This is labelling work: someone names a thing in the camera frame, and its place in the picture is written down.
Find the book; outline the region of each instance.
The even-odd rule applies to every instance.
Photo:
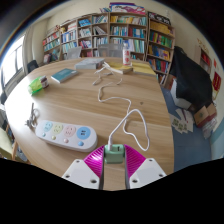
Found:
[[[132,67],[124,66],[122,63],[118,63],[118,62],[108,62],[107,64],[110,66],[110,69],[113,72],[117,72],[120,74],[125,74],[133,70]]]
[[[51,78],[53,80],[55,80],[56,82],[61,83],[77,74],[78,74],[78,71],[65,68],[65,69],[55,73],[54,75],[52,75]]]
[[[132,62],[133,72],[141,75],[156,76],[156,73],[152,70],[149,64]]]
[[[145,8],[142,6],[116,4],[116,5],[111,5],[111,12],[130,12],[130,13],[145,15]]]
[[[87,58],[75,65],[75,69],[98,69],[104,63],[104,58]]]

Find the power strip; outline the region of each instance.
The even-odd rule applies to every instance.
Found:
[[[97,145],[97,134],[89,126],[42,120],[36,135],[50,144],[80,152],[91,152]]]

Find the white device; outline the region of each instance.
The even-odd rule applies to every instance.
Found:
[[[130,189],[140,188],[165,177],[166,174],[153,158],[146,159],[129,179]]]
[[[81,159],[76,159],[66,170],[63,179],[84,188],[99,189],[99,177]]]
[[[97,134],[89,126],[42,120],[36,135],[50,144],[80,152],[90,152],[97,145]]]

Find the bag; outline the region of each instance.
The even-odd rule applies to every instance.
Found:
[[[41,76],[37,77],[29,84],[28,91],[31,95],[33,95],[34,93],[38,92],[39,90],[43,88],[40,82],[40,77]]]
[[[48,64],[51,61],[51,54],[44,55],[44,64]]]

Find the wire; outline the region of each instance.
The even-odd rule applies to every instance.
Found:
[[[111,71],[111,73],[114,75],[114,73],[113,73],[113,71],[111,70],[110,66],[109,66],[106,62],[104,62],[104,66],[105,66],[104,68],[109,69],[109,70]],[[95,72],[95,73],[100,73],[104,68],[100,69],[99,71],[97,71],[97,72]],[[116,83],[116,85],[119,85],[121,82],[122,82],[122,78],[121,78],[121,80],[120,80],[119,82]],[[127,98],[122,98],[122,97],[110,97],[110,98],[107,98],[107,99],[105,99],[105,100],[101,100],[101,99],[100,99],[100,98],[101,98],[101,91],[102,91],[102,89],[103,89],[104,87],[106,87],[106,86],[111,85],[112,83],[114,83],[114,82],[110,82],[110,83],[108,83],[108,84],[102,86],[102,87],[99,89],[99,93],[98,93],[98,101],[101,102],[101,103],[103,103],[103,102],[105,102],[105,101],[107,101],[107,100],[111,100],[111,99],[122,99],[122,100],[126,100],[126,101],[128,101],[128,102],[129,102],[129,106],[128,106],[128,109],[127,109],[127,115],[125,116],[125,118],[120,122],[120,124],[119,124],[119,125],[114,129],[114,131],[110,134],[109,141],[108,141],[108,146],[109,146],[108,149],[110,150],[110,149],[111,149],[111,146],[112,146],[112,135],[113,135],[114,132],[120,127],[120,125],[124,122],[124,126],[123,126],[123,131],[124,131],[124,133],[127,134],[127,135],[132,135],[132,136],[134,137],[135,141],[137,142],[138,146],[139,146],[143,151],[147,151],[148,148],[149,148],[149,145],[150,145],[150,139],[149,139],[149,135],[148,135],[148,131],[147,131],[146,122],[145,122],[144,116],[142,115],[142,113],[141,113],[138,109],[134,109],[134,110],[132,110],[132,111],[129,112],[130,107],[131,107],[131,100],[129,100],[129,99],[127,99]],[[133,133],[127,132],[127,131],[125,130],[125,126],[126,126],[126,123],[127,123],[127,117],[128,117],[132,112],[134,112],[134,111],[137,111],[137,112],[141,115],[142,120],[143,120],[143,123],[144,123],[144,126],[145,126],[145,134],[146,134],[146,137],[147,137],[147,139],[148,139],[148,145],[147,145],[146,148],[143,148],[143,147],[140,145],[140,143],[138,142],[138,139],[136,138],[136,136],[135,136]]]
[[[110,136],[109,136],[109,140],[108,140],[108,150],[111,150],[111,147],[113,145],[113,140],[112,140],[112,136],[113,134],[115,133],[115,131],[117,131],[117,129],[121,126],[121,124],[125,121],[126,122],[126,119],[133,113],[133,112],[138,112],[143,120],[143,123],[144,123],[144,126],[145,126],[145,135],[146,135],[146,138],[148,139],[148,145],[146,147],[146,149],[142,148],[142,146],[139,144],[136,136],[133,134],[133,133],[128,133],[130,135],[132,135],[134,138],[135,138],[135,141],[137,142],[138,146],[143,150],[143,151],[147,151],[148,148],[149,148],[149,145],[150,145],[150,139],[149,139],[149,135],[148,135],[148,130],[147,130],[147,125],[146,125],[146,122],[145,122],[145,118],[144,116],[142,115],[141,111],[138,110],[138,109],[133,109],[131,110],[129,113],[126,114],[126,116],[122,119],[122,121],[118,124],[118,126],[111,132]]]

